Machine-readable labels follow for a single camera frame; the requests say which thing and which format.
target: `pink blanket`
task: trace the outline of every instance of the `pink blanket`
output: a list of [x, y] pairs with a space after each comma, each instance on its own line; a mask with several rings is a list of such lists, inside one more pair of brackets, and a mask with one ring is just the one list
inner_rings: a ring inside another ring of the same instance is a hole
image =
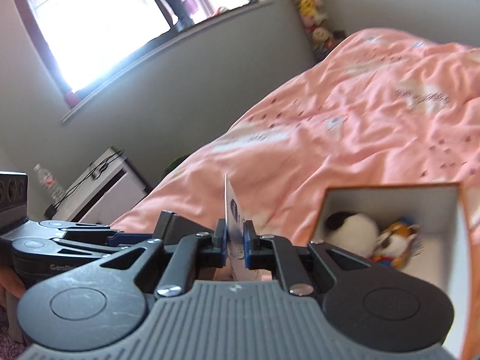
[[[215, 228], [225, 173], [256, 230], [297, 245], [310, 239], [332, 185], [463, 181], [474, 230], [480, 49], [387, 29], [356, 33], [195, 152], [112, 227], [149, 233], [170, 210]], [[480, 230], [472, 234], [478, 299]], [[472, 312], [464, 358], [480, 352], [480, 301]]]

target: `storage box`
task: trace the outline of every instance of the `storage box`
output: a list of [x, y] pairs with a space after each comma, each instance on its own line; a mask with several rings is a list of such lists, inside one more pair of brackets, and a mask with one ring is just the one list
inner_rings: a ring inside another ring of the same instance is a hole
[[460, 358], [471, 298], [470, 235], [460, 184], [329, 188], [314, 239], [324, 238], [325, 220], [338, 211], [366, 214], [381, 231], [401, 217], [421, 227], [424, 249], [403, 272], [440, 287], [450, 297], [455, 317], [443, 346]]

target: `pile of stuffed toys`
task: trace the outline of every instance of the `pile of stuffed toys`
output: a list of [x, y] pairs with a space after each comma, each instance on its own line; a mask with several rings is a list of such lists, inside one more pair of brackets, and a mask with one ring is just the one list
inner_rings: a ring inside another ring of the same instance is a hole
[[365, 214], [340, 211], [325, 221], [325, 241], [386, 266], [402, 269], [421, 251], [419, 226], [400, 218], [380, 232]]

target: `screw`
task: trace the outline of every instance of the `screw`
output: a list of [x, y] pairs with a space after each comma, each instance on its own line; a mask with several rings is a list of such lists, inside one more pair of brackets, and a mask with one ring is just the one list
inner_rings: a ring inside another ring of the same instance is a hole
[[165, 286], [159, 287], [157, 290], [157, 294], [167, 298], [180, 295], [181, 293], [182, 293], [182, 288], [175, 284], [167, 284]]
[[290, 293], [295, 296], [307, 296], [314, 291], [314, 288], [305, 283], [294, 284], [290, 287]]

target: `paper card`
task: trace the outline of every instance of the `paper card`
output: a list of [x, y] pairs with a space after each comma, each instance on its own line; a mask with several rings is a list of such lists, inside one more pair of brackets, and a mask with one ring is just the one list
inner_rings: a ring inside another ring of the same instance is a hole
[[243, 249], [243, 224], [245, 217], [231, 183], [225, 175], [225, 221], [229, 236], [228, 251], [232, 275], [238, 281], [260, 281], [261, 271], [251, 271], [245, 267], [245, 250]]

